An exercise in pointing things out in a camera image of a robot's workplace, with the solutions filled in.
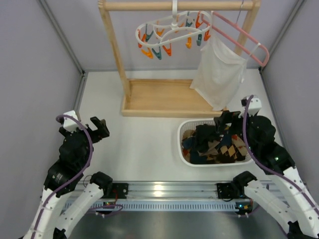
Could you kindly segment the black sock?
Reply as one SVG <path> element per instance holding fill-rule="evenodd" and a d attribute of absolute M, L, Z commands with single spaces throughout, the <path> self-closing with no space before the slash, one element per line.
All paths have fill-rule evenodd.
<path fill-rule="evenodd" d="M 217 140 L 220 133 L 217 131 L 215 125 L 202 124 L 196 126 L 193 148 L 200 152 L 205 153 L 209 150 L 209 142 Z"/>

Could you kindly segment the dark navy sock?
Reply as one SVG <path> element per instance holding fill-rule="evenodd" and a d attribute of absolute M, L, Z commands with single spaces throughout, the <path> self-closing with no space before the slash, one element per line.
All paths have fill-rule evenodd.
<path fill-rule="evenodd" d="M 194 137 L 188 137 L 182 140 L 182 155 L 184 159 L 195 165 L 206 164 L 207 156 L 200 156 L 199 152 L 193 148 Z"/>

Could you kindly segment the white plastic clip hanger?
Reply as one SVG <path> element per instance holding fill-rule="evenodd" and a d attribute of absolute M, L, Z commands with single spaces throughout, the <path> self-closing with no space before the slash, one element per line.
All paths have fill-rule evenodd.
<path fill-rule="evenodd" d="M 172 14 L 157 20 L 152 20 L 141 24 L 135 31 L 135 37 L 139 48 L 157 48 L 163 45 L 169 46 L 179 41 L 186 41 L 191 37 L 192 41 L 197 40 L 197 36 L 202 34 L 202 43 L 206 42 L 210 37 L 211 27 L 203 22 L 196 29 L 195 22 L 197 13 L 202 12 L 204 20 L 212 24 L 212 16 L 206 11 L 190 10 L 178 11 L 177 1 L 172 1 Z"/>

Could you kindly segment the brown striped-cuff sock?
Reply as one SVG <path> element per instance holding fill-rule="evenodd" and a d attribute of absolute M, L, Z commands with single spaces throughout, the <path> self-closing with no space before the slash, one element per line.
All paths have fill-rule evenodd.
<path fill-rule="evenodd" d="M 203 153 L 199 153 L 200 156 L 208 156 L 208 155 L 217 155 L 218 154 L 218 150 L 217 150 L 217 146 L 220 144 L 219 141 L 214 140 L 213 142 L 209 142 L 208 143 L 208 150 L 206 152 Z"/>

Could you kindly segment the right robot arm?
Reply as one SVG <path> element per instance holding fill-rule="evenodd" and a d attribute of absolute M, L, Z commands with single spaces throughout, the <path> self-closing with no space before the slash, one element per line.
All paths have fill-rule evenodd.
<path fill-rule="evenodd" d="M 214 118 L 216 131 L 240 136 L 256 165 L 284 196 L 280 200 L 249 171 L 233 178 L 235 191 L 263 208 L 282 228 L 289 239 L 319 237 L 319 206 L 301 180 L 295 162 L 286 149 L 275 142 L 275 127 L 264 116 L 225 111 Z"/>

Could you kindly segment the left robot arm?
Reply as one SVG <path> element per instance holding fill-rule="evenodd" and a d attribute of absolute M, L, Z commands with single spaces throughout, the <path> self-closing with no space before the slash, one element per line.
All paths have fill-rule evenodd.
<path fill-rule="evenodd" d="M 110 135 L 104 119 L 91 117 L 90 120 L 96 126 L 95 130 L 82 124 L 74 111 L 56 118 L 61 124 L 59 132 L 64 137 L 63 144 L 59 148 L 58 160 L 48 169 L 40 205 L 25 239 L 69 238 L 92 204 L 110 194 L 113 179 L 103 172 L 96 172 L 81 195 L 66 211 L 63 210 L 90 166 L 93 145 Z"/>

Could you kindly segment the argyle patterned socks pile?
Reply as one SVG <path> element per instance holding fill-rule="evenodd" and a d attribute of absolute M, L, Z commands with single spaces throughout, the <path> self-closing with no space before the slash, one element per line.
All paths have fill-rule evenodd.
<path fill-rule="evenodd" d="M 226 126 L 217 134 L 216 126 L 201 124 L 186 130 L 181 139 L 182 158 L 194 165 L 231 164 L 246 159 L 247 149 L 240 136 Z"/>

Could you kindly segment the pink clothes hanger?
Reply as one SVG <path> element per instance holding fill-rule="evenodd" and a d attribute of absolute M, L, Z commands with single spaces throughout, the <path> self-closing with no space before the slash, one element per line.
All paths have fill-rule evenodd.
<path fill-rule="evenodd" d="M 228 25 L 230 25 L 231 27 L 233 27 L 234 29 L 236 29 L 240 34 L 237 40 L 235 40 L 234 38 L 232 38 L 231 36 L 227 35 L 225 32 L 223 32 L 222 30 L 220 30 L 219 28 L 217 28 L 216 26 L 214 26 L 213 24 L 209 24 L 208 21 L 204 20 L 203 17 L 203 13 L 199 13 L 198 16 L 200 16 L 200 19 L 202 22 L 204 22 L 205 24 L 209 25 L 213 30 L 215 30 L 217 33 L 219 33 L 220 35 L 224 36 L 227 40 L 229 40 L 230 42 L 232 42 L 236 47 L 235 47 L 235 53 L 237 55 L 241 55 L 242 52 L 245 52 L 246 54 L 249 55 L 249 57 L 251 57 L 260 67 L 265 67 L 270 59 L 270 54 L 268 49 L 261 44 L 257 39 L 255 39 L 253 36 L 251 36 L 247 30 L 244 30 L 242 27 L 239 27 L 237 23 L 234 23 L 232 21 L 230 21 L 229 19 L 227 19 L 226 17 L 222 16 L 221 14 L 219 14 L 216 11 L 212 11 L 211 12 L 212 16 L 216 16 L 219 19 L 221 19 L 222 21 L 224 21 L 225 23 L 227 23 Z M 253 43 L 255 43 L 255 50 L 248 50 L 245 47 L 246 41 L 247 39 L 249 39 L 250 41 L 252 41 Z M 256 51 L 258 48 L 262 49 L 265 52 L 265 58 L 264 61 L 259 60 L 255 55 L 254 55 L 254 51 Z"/>

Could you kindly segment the wooden clothes rack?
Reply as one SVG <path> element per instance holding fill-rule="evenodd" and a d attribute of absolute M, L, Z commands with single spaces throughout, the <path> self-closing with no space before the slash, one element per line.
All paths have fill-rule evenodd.
<path fill-rule="evenodd" d="M 211 14 L 212 11 L 220 13 L 224 10 L 245 11 L 246 17 L 242 27 L 248 33 L 254 23 L 260 1 L 199 1 L 177 2 L 178 11 L 200 10 Z M 173 117 L 173 118 L 201 118 L 217 117 L 226 109 L 215 111 L 195 90 L 190 88 L 194 76 L 183 79 L 165 79 L 160 76 L 157 79 L 129 79 L 121 58 L 120 49 L 116 40 L 114 27 L 110 17 L 112 11 L 163 11 L 170 10 L 172 14 L 172 1 L 166 2 L 98 2 L 98 9 L 108 34 L 120 80 L 123 85 L 124 99 L 122 114 L 127 117 Z M 212 28 L 213 35 L 219 38 L 220 34 Z M 202 49 L 208 42 L 203 42 Z M 242 52 L 239 55 L 249 59 L 248 54 Z"/>

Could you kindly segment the white plastic laundry basket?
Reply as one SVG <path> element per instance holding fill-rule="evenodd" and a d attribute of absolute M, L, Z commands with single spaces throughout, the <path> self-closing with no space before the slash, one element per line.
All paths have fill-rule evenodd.
<path fill-rule="evenodd" d="M 245 165 L 253 161 L 246 150 L 243 140 L 239 136 L 228 135 L 223 140 L 224 136 L 221 135 L 218 140 L 220 144 L 217 146 L 218 154 L 208 155 L 206 164 L 195 165 L 187 162 L 182 155 L 181 142 L 185 138 L 194 137 L 196 126 L 202 124 L 215 125 L 213 119 L 191 119 L 180 124 L 177 130 L 178 152 L 183 163 L 191 167 L 208 168 Z"/>

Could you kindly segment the white mesh laundry bag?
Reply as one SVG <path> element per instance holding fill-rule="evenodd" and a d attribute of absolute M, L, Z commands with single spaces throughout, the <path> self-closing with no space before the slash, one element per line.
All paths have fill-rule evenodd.
<path fill-rule="evenodd" d="M 213 35 L 201 49 L 201 59 L 190 88 L 215 111 L 224 109 L 237 93 L 247 69 L 247 59 L 234 53 Z"/>

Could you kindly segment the orange clothes peg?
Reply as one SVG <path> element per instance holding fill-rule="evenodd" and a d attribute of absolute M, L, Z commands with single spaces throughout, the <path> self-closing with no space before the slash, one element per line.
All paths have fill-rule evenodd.
<path fill-rule="evenodd" d="M 147 48 L 147 50 L 141 49 L 141 52 L 142 52 L 145 56 L 149 57 L 150 59 L 153 59 L 153 58 L 154 58 L 153 53 L 152 53 L 152 50 L 151 50 L 150 48 Z"/>
<path fill-rule="evenodd" d="M 185 45 L 186 45 L 186 47 L 187 47 L 188 49 L 191 49 L 191 48 L 192 48 L 192 38 L 191 38 L 191 37 L 188 37 L 188 38 L 187 38 L 187 43 L 186 43 Z"/>
<path fill-rule="evenodd" d="M 198 12 L 196 22 L 195 22 L 196 29 L 198 29 L 203 24 L 203 21 L 200 21 L 200 19 L 201 19 L 201 12 Z"/>
<path fill-rule="evenodd" d="M 163 45 L 162 48 L 163 48 L 163 50 L 166 52 L 166 54 L 167 54 L 168 56 L 171 56 L 171 55 L 172 55 L 171 43 L 169 44 L 169 46 Z"/>

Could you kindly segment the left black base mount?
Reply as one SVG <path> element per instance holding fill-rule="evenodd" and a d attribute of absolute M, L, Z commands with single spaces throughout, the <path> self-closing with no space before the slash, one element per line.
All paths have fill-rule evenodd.
<path fill-rule="evenodd" d="M 113 183 L 111 189 L 108 189 L 107 194 L 103 195 L 102 199 L 126 199 L 128 191 L 128 183 Z"/>

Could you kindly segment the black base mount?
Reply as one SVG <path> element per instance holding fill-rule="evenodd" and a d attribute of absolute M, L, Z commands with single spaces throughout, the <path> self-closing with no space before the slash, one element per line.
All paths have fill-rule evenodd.
<path fill-rule="evenodd" d="M 103 195 L 102 199 L 126 199 L 128 191 L 128 183 L 113 183 L 111 189 L 108 189 L 107 194 Z"/>
<path fill-rule="evenodd" d="M 233 199 L 244 199 L 246 196 L 243 193 L 243 189 L 234 183 L 217 183 L 217 196 L 218 199 L 224 201 L 231 201 Z"/>

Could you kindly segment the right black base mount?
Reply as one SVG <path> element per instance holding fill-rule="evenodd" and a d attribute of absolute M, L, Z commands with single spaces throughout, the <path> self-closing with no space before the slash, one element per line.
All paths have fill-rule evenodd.
<path fill-rule="evenodd" d="M 218 199 L 224 201 L 231 201 L 233 199 L 244 199 L 246 196 L 243 193 L 243 189 L 234 183 L 217 183 L 217 196 Z"/>

